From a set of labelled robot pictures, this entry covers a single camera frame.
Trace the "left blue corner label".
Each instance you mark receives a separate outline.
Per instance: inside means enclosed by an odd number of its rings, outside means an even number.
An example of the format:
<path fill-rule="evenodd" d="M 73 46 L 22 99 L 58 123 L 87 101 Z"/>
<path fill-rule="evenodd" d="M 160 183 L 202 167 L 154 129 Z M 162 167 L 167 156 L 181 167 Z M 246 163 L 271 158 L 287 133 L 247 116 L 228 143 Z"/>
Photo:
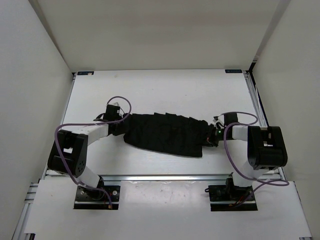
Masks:
<path fill-rule="evenodd" d="M 78 76 L 92 76 L 95 72 L 94 71 L 78 71 Z"/>

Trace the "black pleated skirt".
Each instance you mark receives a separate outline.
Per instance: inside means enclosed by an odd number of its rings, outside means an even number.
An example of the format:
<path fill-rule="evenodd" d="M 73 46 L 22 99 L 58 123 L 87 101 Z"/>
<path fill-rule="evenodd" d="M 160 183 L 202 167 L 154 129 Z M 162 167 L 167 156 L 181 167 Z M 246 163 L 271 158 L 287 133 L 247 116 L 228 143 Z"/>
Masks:
<path fill-rule="evenodd" d="M 134 147 L 200 158 L 212 132 L 205 120 L 176 114 L 132 114 L 125 121 L 124 142 Z"/>

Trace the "right blue corner label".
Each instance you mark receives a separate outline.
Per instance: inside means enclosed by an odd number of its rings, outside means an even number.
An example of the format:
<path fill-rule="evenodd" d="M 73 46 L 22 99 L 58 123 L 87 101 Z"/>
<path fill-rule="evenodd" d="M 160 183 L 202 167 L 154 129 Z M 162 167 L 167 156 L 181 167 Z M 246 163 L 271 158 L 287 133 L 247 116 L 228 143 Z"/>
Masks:
<path fill-rule="evenodd" d="M 226 74 L 242 74 L 241 69 L 225 69 Z"/>

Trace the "blue corner label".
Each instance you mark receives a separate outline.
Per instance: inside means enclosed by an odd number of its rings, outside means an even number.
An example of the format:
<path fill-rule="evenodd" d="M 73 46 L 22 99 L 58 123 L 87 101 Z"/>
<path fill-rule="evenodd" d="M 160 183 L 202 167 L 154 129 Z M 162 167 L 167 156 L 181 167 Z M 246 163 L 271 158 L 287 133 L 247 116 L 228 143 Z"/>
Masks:
<path fill-rule="evenodd" d="M 225 69 L 226 74 L 242 74 L 241 69 Z"/>
<path fill-rule="evenodd" d="M 94 71 L 78 71 L 78 76 L 92 76 L 95 72 Z"/>

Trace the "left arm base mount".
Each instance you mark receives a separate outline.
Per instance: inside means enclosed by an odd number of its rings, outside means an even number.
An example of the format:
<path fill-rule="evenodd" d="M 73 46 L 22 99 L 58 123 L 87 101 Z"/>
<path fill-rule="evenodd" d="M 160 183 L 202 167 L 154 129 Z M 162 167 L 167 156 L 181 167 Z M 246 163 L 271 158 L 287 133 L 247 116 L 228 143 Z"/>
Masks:
<path fill-rule="evenodd" d="M 100 179 L 97 187 L 101 190 L 92 190 L 78 186 L 73 208 L 75 210 L 118 210 L 120 202 L 120 185 L 106 185 Z"/>

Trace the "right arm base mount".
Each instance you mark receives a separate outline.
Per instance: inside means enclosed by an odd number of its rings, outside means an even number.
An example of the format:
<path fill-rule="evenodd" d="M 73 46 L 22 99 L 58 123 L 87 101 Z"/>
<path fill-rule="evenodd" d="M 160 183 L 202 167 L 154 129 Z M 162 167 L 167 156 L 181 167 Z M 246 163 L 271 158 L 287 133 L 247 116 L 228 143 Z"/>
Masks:
<path fill-rule="evenodd" d="M 224 185 L 209 185 L 205 190 L 209 194 L 211 212 L 251 212 L 257 211 L 257 203 L 252 186 L 235 186 L 228 177 Z"/>

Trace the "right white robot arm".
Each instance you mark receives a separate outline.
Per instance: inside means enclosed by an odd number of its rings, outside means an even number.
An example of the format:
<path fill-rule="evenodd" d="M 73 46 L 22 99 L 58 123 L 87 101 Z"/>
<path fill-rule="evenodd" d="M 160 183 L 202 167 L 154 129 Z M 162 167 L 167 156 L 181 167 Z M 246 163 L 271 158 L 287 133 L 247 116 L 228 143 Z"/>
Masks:
<path fill-rule="evenodd" d="M 207 142 L 216 146 L 223 142 L 228 160 L 233 168 L 232 183 L 225 186 L 224 193 L 230 200 L 238 199 L 243 188 L 250 187 L 253 182 L 261 186 L 286 187 L 286 180 L 260 180 L 260 177 L 288 162 L 288 154 L 281 128 L 278 126 L 257 126 L 258 117 L 243 111 L 224 112 L 213 117 L 213 129 Z M 239 140 L 247 143 L 246 160 L 241 167 L 232 159 L 228 141 Z"/>

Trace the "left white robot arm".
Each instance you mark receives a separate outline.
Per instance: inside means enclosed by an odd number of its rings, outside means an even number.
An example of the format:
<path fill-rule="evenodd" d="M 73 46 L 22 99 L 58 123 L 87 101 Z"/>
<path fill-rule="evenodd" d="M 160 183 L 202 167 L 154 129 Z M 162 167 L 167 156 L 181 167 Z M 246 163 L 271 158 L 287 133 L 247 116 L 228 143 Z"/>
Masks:
<path fill-rule="evenodd" d="M 123 125 L 130 114 L 121 114 L 121 111 L 119 105 L 108 104 L 105 113 L 100 114 L 94 123 L 64 124 L 54 133 L 48 169 L 68 175 L 76 185 L 86 188 L 93 200 L 103 198 L 105 188 L 102 177 L 87 167 L 88 146 Z"/>

